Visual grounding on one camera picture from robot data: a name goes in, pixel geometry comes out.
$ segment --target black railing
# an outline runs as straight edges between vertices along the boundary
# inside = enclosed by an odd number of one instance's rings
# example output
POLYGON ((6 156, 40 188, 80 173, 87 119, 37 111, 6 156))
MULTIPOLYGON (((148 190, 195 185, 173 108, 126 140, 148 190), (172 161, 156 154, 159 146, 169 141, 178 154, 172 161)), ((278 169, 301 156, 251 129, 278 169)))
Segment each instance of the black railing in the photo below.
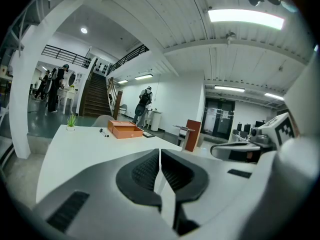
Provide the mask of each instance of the black railing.
POLYGON ((120 59, 116 64, 112 65, 106 75, 109 75, 112 71, 115 71, 117 68, 121 67, 123 64, 127 63, 128 61, 131 61, 135 57, 138 57, 140 54, 143 54, 147 51, 149 51, 149 49, 144 44, 139 46, 138 48, 134 49, 132 52, 124 56, 122 59, 120 59))
POLYGON ((56 58, 71 64, 87 69, 91 62, 90 58, 83 57, 68 50, 60 49, 51 45, 46 45, 41 53, 52 58, 56 58))

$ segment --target orange box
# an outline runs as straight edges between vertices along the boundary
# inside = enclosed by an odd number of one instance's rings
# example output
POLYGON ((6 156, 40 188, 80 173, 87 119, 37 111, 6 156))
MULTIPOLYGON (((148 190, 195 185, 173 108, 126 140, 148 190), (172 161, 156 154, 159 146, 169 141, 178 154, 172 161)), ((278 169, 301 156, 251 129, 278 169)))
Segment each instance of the orange box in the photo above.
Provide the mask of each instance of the orange box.
POLYGON ((117 139, 141 137, 144 133, 133 122, 110 120, 108 122, 108 129, 117 139))

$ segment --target gray chair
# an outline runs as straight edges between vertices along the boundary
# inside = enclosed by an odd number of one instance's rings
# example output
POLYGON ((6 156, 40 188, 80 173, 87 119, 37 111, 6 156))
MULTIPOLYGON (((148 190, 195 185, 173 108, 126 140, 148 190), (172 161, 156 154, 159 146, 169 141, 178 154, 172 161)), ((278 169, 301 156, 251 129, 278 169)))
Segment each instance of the gray chair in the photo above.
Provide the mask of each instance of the gray chair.
POLYGON ((91 125, 91 127, 108 127, 108 122, 109 120, 115 120, 112 116, 110 115, 100 115, 94 122, 93 125, 91 125))
POLYGON ((120 111, 125 111, 124 112, 124 115, 126 116, 127 115, 127 109, 128 109, 128 106, 126 104, 122 104, 120 107, 119 107, 119 114, 120 114, 120 111))

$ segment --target black backpack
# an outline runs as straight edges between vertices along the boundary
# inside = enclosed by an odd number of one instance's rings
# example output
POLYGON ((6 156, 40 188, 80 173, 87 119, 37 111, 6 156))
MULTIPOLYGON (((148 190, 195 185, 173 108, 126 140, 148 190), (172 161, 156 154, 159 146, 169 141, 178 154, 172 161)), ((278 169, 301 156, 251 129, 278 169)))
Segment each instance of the black backpack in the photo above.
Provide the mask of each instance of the black backpack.
POLYGON ((151 100, 150 95, 152 92, 147 93, 147 89, 145 89, 145 93, 141 96, 139 104, 146 106, 148 102, 151 100))

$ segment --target wooden stair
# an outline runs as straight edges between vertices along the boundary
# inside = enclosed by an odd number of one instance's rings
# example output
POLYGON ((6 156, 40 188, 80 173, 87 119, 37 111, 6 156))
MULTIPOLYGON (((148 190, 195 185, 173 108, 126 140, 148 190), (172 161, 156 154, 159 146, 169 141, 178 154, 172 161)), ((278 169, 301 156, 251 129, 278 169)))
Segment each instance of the wooden stair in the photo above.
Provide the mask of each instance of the wooden stair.
POLYGON ((97 118, 101 115, 112 116, 106 78, 93 73, 84 101, 84 116, 97 118))

